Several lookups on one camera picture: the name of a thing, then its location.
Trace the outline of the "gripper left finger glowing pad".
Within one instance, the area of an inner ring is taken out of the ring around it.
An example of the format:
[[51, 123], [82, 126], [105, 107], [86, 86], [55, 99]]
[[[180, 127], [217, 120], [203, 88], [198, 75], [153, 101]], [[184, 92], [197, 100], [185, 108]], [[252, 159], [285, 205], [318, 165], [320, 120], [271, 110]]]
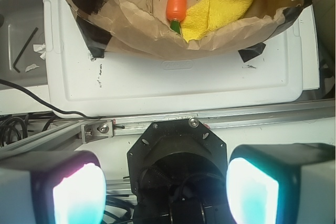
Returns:
[[90, 151], [1, 154], [1, 223], [100, 223], [106, 190]]

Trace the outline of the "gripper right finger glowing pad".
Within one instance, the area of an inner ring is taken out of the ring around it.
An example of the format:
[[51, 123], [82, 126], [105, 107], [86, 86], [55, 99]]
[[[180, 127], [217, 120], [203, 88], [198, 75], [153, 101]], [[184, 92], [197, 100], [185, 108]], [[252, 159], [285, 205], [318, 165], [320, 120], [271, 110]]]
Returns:
[[335, 223], [335, 146], [239, 145], [226, 191], [236, 223]]

